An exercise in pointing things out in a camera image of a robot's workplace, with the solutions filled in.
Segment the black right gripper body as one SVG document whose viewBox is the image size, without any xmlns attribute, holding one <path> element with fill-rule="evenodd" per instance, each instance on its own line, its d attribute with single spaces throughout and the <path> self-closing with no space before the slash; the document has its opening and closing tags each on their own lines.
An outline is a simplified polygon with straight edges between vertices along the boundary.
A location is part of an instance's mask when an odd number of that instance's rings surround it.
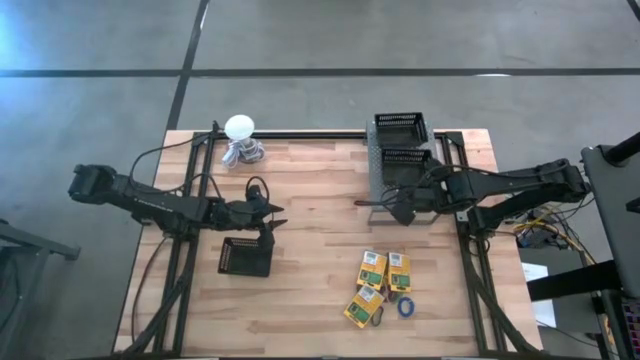
<svg viewBox="0 0 640 360">
<path fill-rule="evenodd" d="M 436 212 L 444 190 L 441 182 L 443 173 L 427 173 L 412 178 L 409 173 L 401 173 L 395 178 L 395 196 L 390 200 L 388 211 L 401 225 L 409 226 L 417 212 Z"/>
</svg>

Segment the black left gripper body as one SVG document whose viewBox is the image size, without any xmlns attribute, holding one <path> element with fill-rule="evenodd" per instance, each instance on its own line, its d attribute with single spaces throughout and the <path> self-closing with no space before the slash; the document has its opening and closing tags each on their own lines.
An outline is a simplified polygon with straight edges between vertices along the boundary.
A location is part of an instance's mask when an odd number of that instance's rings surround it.
<svg viewBox="0 0 640 360">
<path fill-rule="evenodd" d="M 275 213 L 266 213 L 264 205 L 269 199 L 262 194 L 258 185 L 249 185 L 245 189 L 244 201 L 226 202 L 219 197 L 209 199 L 209 222 L 213 230 L 258 231 L 257 240 L 261 246 L 275 244 L 273 231 L 266 228 L 265 217 Z"/>
</svg>

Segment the black slotted plastic basket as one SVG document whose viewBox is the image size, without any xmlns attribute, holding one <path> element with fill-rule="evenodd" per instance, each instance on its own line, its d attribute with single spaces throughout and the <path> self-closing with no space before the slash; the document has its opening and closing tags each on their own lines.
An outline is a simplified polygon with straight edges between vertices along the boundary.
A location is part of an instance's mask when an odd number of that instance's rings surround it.
<svg viewBox="0 0 640 360">
<path fill-rule="evenodd" d="M 421 112 L 375 114 L 378 143 L 382 146 L 421 146 L 428 141 Z"/>
<path fill-rule="evenodd" d="M 383 148 L 381 155 L 382 180 L 387 188 L 420 184 L 433 158 L 428 149 Z"/>
<path fill-rule="evenodd" d="M 266 278 L 270 275 L 272 256 L 272 245 L 261 246 L 257 239 L 225 237 L 218 272 Z"/>
</svg>

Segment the grey perforated metal shelf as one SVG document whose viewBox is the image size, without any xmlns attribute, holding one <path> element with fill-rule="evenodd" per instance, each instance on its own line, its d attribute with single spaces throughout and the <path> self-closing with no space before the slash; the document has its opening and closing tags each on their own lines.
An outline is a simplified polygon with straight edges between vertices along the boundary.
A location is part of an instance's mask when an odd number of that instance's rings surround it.
<svg viewBox="0 0 640 360">
<path fill-rule="evenodd" d="M 374 120 L 371 120 L 366 127 L 366 144 L 368 150 L 369 165 L 369 200 L 373 202 L 370 215 L 367 219 L 369 226 L 392 226 L 396 225 L 396 220 L 389 214 L 390 200 L 395 196 L 397 187 L 387 188 L 382 180 L 382 149 L 383 148 L 409 148 L 428 149 L 432 151 L 433 160 L 437 157 L 436 136 L 433 127 L 424 119 L 428 141 L 421 146 L 382 146 L 378 143 Z"/>
</svg>

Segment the white mushroom lamp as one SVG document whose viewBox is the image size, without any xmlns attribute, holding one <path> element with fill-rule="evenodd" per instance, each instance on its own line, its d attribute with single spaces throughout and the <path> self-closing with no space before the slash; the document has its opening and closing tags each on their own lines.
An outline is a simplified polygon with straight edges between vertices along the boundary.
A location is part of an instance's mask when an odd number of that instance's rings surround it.
<svg viewBox="0 0 640 360">
<path fill-rule="evenodd" d="M 255 123 L 247 115 L 237 114 L 230 117 L 224 125 L 224 133 L 232 141 L 249 139 L 255 131 Z"/>
</svg>

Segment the white paper sheet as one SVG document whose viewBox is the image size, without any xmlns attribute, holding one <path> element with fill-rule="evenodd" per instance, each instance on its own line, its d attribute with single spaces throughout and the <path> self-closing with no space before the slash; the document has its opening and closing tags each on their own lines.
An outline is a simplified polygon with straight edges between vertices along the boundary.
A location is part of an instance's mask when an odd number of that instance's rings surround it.
<svg viewBox="0 0 640 360">
<path fill-rule="evenodd" d="M 549 275 L 548 268 L 544 265 L 522 263 L 521 266 L 527 281 L 538 280 Z M 551 300 L 533 301 L 532 306 L 538 325 L 556 327 L 554 306 Z"/>
</svg>

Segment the black flat bar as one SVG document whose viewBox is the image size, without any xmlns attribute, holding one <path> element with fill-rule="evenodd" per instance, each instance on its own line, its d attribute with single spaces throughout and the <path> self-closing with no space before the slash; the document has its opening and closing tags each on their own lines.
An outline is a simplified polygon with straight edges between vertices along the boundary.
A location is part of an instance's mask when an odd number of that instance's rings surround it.
<svg viewBox="0 0 640 360">
<path fill-rule="evenodd" d="M 613 260 L 527 282 L 532 301 L 561 298 L 600 290 L 621 290 L 622 281 Z"/>
</svg>

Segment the black pole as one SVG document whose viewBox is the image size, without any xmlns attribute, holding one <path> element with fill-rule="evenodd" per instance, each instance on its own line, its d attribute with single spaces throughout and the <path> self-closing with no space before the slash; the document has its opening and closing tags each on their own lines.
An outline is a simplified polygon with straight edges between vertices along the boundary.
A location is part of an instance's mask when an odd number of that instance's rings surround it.
<svg viewBox="0 0 640 360">
<path fill-rule="evenodd" d="M 624 166 L 631 157 L 640 152 L 640 132 L 617 145 L 602 145 L 601 151 L 604 159 L 612 166 Z"/>
</svg>

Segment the grey metal stand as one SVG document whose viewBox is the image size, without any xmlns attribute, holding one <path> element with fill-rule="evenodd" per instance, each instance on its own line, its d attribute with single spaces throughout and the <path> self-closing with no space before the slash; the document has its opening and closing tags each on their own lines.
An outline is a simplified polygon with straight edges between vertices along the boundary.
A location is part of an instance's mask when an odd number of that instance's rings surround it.
<svg viewBox="0 0 640 360">
<path fill-rule="evenodd" d="M 49 256 L 75 261 L 80 252 L 0 219 L 0 360 L 14 352 Z"/>
</svg>

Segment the computer screen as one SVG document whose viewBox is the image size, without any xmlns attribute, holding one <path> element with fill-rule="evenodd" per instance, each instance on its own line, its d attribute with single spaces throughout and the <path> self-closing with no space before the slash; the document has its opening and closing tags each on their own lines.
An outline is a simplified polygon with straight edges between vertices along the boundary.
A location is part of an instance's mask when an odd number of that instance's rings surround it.
<svg viewBox="0 0 640 360">
<path fill-rule="evenodd" d="M 621 307 L 631 352 L 640 360 L 640 299 L 623 298 Z"/>
</svg>

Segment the black aluminium table frame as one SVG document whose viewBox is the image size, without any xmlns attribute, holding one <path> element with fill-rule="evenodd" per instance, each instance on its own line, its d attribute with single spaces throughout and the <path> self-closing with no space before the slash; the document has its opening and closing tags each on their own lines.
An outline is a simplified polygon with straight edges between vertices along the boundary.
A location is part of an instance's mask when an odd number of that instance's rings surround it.
<svg viewBox="0 0 640 360">
<path fill-rule="evenodd" d="M 169 319 L 164 346 L 197 357 L 393 357 L 474 355 L 476 345 L 454 219 L 430 226 L 370 226 L 357 201 L 369 192 L 363 133 L 287 131 L 270 134 L 260 163 L 226 169 L 224 142 L 212 157 L 210 193 L 244 195 L 254 175 L 281 207 L 270 275 L 218 272 L 221 232 L 200 236 L 185 326 Z M 415 313 L 387 306 L 377 327 L 359 328 L 344 315 L 366 250 L 407 254 Z"/>
</svg>

